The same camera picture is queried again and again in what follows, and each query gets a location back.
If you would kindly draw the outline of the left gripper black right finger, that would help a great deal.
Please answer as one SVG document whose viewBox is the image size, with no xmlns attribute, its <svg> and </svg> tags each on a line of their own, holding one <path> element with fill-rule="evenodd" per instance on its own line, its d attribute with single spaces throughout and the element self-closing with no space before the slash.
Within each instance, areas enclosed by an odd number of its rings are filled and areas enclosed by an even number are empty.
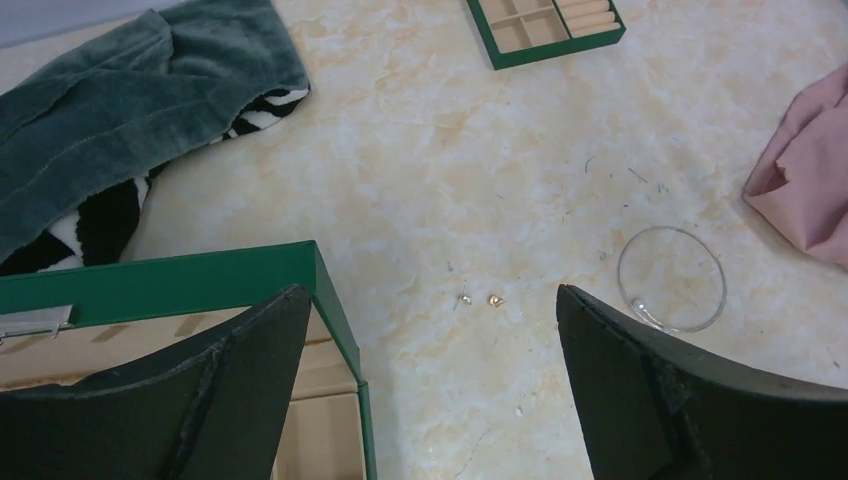
<svg viewBox="0 0 848 480">
<path fill-rule="evenodd" d="M 758 370 L 562 285 L 556 317 L 597 479 L 843 479 L 845 390 Z"/>
</svg>

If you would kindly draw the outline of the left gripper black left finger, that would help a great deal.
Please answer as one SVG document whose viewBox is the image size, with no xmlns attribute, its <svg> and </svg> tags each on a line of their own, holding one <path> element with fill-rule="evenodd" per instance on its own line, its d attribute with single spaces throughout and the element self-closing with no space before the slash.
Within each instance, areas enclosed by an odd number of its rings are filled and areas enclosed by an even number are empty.
<svg viewBox="0 0 848 480">
<path fill-rule="evenodd" d="M 5 479 L 266 479 L 312 309 L 293 285 L 74 384 L 4 392 Z"/>
</svg>

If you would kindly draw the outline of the green jewelry box with lid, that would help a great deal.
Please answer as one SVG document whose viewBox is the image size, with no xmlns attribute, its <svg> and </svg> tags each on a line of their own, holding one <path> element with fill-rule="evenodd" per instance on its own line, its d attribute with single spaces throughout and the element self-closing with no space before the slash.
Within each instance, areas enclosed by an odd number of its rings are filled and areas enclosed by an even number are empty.
<svg viewBox="0 0 848 480">
<path fill-rule="evenodd" d="M 217 326 L 299 285 L 312 309 L 266 479 L 373 479 L 360 352 L 313 241 L 8 276 L 1 396 L 74 384 Z"/>
</svg>

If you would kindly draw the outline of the green compartment jewelry tray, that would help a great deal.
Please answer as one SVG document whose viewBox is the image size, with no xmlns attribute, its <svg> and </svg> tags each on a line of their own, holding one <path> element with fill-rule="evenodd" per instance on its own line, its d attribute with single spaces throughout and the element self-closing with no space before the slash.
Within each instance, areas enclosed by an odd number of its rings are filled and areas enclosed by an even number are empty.
<svg viewBox="0 0 848 480">
<path fill-rule="evenodd" d="M 609 0 L 468 0 L 494 70 L 617 44 L 626 26 Z"/>
</svg>

